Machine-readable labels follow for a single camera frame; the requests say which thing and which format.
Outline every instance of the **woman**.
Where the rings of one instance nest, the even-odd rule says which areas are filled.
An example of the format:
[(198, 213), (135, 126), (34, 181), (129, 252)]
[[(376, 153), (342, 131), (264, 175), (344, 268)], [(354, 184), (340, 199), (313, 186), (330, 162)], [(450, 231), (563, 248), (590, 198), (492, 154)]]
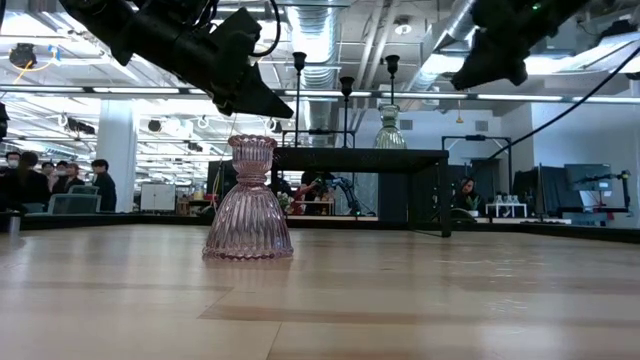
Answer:
[(46, 205), (51, 197), (49, 191), (49, 180), (33, 168), (38, 164), (38, 155), (32, 152), (25, 152), (20, 158), (18, 168), (15, 172), (6, 175), (0, 181), (0, 192), (2, 192), (9, 207), (22, 207), (24, 204)]
[(69, 192), (69, 190), (71, 189), (72, 186), (75, 186), (75, 185), (83, 186), (84, 185), (84, 181), (80, 180), (78, 178), (78, 175), (80, 175), (80, 167), (78, 166), (78, 164), (71, 163), (71, 164), (67, 165), (67, 174), (66, 174), (66, 177), (65, 177), (65, 184), (64, 184), (64, 192), (65, 192), (65, 194)]
[(484, 215), (484, 199), (475, 192), (474, 186), (475, 180), (473, 178), (463, 178), (453, 205), (455, 208), (467, 211), (477, 210), (481, 215)]

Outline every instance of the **man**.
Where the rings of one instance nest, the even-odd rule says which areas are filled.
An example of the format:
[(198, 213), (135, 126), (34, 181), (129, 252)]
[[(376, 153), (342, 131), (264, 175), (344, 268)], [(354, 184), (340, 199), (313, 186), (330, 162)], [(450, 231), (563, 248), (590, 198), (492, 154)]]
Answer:
[(454, 207), (467, 211), (476, 210), (484, 214), (484, 200), (474, 191), (475, 180), (465, 177), (460, 182), (460, 186), (460, 191), (454, 199)]
[(0, 176), (5, 176), (8, 173), (15, 172), (18, 168), (18, 164), (20, 163), (20, 153), (10, 151), (4, 155), (4, 158), (7, 160), (7, 166), (0, 169)]
[(53, 173), (52, 178), (50, 179), (53, 182), (51, 185), (51, 193), (52, 194), (64, 194), (65, 186), (67, 185), (67, 167), (69, 163), (62, 160), (56, 164), (56, 171)]
[(37, 211), (49, 202), (51, 193), (47, 177), (33, 170), (38, 164), (38, 155), (25, 152), (15, 171), (7, 173), (0, 181), (0, 192), (5, 195), (10, 204), (41, 205)]
[(109, 162), (105, 159), (96, 159), (91, 163), (93, 169), (94, 180), (93, 186), (98, 187), (98, 195), (102, 197), (100, 200), (100, 211), (115, 212), (116, 211), (116, 183), (113, 182), (109, 175)]
[[(328, 172), (305, 171), (300, 178), (301, 184), (297, 196), (303, 195), (305, 202), (314, 201), (316, 197), (321, 197), (326, 191), (326, 182), (333, 179), (335, 176)], [(322, 204), (306, 204), (304, 213), (305, 215), (320, 215), (323, 208), (328, 207)]]
[(53, 185), (55, 185), (56, 181), (58, 181), (58, 178), (56, 177), (53, 169), (55, 169), (55, 167), (50, 161), (43, 162), (42, 165), (40, 165), (40, 173), (46, 176), (47, 181), (49, 182), (49, 191), (53, 190)]

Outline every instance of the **black stand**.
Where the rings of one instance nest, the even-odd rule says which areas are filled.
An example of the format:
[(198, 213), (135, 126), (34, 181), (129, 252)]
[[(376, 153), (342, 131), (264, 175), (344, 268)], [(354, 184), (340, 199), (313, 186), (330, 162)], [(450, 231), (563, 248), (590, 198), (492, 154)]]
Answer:
[(347, 148), (347, 123), (348, 123), (348, 110), (349, 110), (349, 95), (353, 92), (353, 83), (355, 79), (351, 76), (344, 76), (340, 78), (342, 84), (342, 95), (344, 96), (344, 126), (342, 127), (342, 148)]
[(303, 52), (293, 53), (293, 66), (296, 68), (296, 76), (298, 77), (298, 83), (296, 84), (296, 131), (294, 135), (293, 147), (298, 147), (298, 132), (300, 131), (300, 76), (302, 75), (302, 70), (304, 69), (304, 62), (306, 59), (307, 54)]
[(398, 72), (398, 62), (400, 61), (400, 56), (398, 55), (389, 55), (385, 58), (387, 61), (387, 71), (391, 74), (391, 105), (394, 105), (394, 94), (395, 94), (395, 80), (396, 73)]

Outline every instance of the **black curtain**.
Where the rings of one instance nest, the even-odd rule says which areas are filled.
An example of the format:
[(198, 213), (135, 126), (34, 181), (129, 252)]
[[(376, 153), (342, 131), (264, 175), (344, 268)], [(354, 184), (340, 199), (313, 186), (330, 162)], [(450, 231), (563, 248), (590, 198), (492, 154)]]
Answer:
[[(449, 165), (449, 184), (453, 191), (460, 186), (460, 180), (468, 173), (465, 165)], [(414, 214), (417, 221), (429, 221), (438, 212), (438, 169), (426, 168), (413, 175), (412, 198), (415, 200)], [(407, 221), (407, 198), (409, 196), (408, 175), (379, 174), (378, 176), (378, 217), (381, 221)]]
[(528, 195), (532, 201), (537, 202), (537, 211), (544, 210), (551, 216), (558, 216), (561, 210), (580, 212), (584, 207), (580, 192), (568, 189), (564, 168), (542, 166), (530, 171), (518, 171), (514, 177), (513, 190), (521, 201)]
[(500, 160), (471, 160), (471, 173), (475, 179), (475, 192), (487, 201), (500, 189)]
[[(213, 182), (218, 175), (218, 165), (220, 165), (219, 161), (209, 162), (209, 171), (207, 174), (207, 194), (213, 193)], [(224, 197), (224, 195), (231, 191), (231, 189), (238, 183), (238, 181), (236, 180), (236, 176), (238, 175), (238, 173), (233, 168), (231, 160), (223, 161), (220, 167), (222, 169), (220, 173), (221, 179), (219, 181), (221, 181), (222, 183), (218, 185), (217, 194)]]

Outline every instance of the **ribbed glass vase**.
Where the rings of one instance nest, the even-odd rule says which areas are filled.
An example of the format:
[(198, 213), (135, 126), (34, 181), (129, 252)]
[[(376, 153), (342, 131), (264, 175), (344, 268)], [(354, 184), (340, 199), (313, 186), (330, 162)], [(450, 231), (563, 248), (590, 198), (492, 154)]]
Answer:
[(228, 260), (277, 259), (293, 254), (284, 214), (264, 184), (277, 143), (264, 136), (229, 138), (238, 184), (225, 196), (213, 221), (205, 257)]
[(400, 113), (398, 105), (381, 105), (378, 110), (382, 120), (382, 129), (378, 131), (373, 147), (376, 149), (406, 149), (407, 143), (396, 127)]

